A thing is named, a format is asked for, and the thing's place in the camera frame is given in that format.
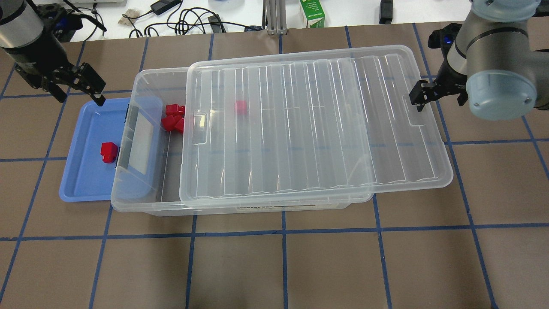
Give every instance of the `clear plastic container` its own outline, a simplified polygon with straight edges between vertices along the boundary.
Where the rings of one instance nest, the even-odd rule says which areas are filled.
[[[405,46],[199,62],[188,76],[141,72],[113,207],[161,216],[331,209],[443,187],[453,173],[433,112],[418,113],[408,97],[419,78]],[[183,137],[160,126],[173,103],[186,104]]]

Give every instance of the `tiled surface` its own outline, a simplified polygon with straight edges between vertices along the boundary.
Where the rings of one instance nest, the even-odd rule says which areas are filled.
[[[486,269],[500,308],[549,304],[549,228],[480,230]]]
[[[422,75],[424,58],[434,75],[440,51],[426,47],[427,37],[444,25],[290,29],[281,40],[236,33],[94,41],[68,51],[72,59],[82,51],[115,98],[130,95],[140,69],[280,50],[403,44]],[[548,18],[531,23],[533,46],[547,48],[548,26]],[[543,112],[492,123],[455,98],[441,100],[442,115],[434,105],[456,171],[443,189],[377,194],[334,211],[164,218],[113,212],[108,201],[61,201],[76,117],[89,98],[73,91],[62,104],[33,95],[18,76],[6,84],[12,64],[0,53],[0,87],[9,90],[0,93],[2,309],[505,309],[549,301]]]

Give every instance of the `transparent lid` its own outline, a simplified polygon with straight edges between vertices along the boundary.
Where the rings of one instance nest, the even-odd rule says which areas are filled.
[[[452,169],[405,46],[193,64],[180,198],[188,206],[361,202],[441,187]]]

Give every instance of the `green and white carton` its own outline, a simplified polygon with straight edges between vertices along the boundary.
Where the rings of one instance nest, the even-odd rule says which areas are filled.
[[[324,28],[326,15],[320,5],[320,0],[299,0],[301,3],[301,12],[303,21],[307,23],[307,28]]]

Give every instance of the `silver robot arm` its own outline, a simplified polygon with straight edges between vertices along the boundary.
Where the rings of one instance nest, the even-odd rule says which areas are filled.
[[[429,38],[429,47],[442,48],[444,63],[433,83],[417,82],[412,104],[421,111],[428,102],[460,94],[460,106],[468,99],[471,112],[488,120],[548,110],[549,53],[531,51],[526,30],[541,0],[471,2],[461,28],[452,24]]]
[[[0,0],[0,48],[14,59],[15,71],[31,87],[50,92],[59,102],[66,99],[59,85],[89,94],[99,106],[105,102],[103,79],[88,63],[76,67],[69,62],[31,0]]]

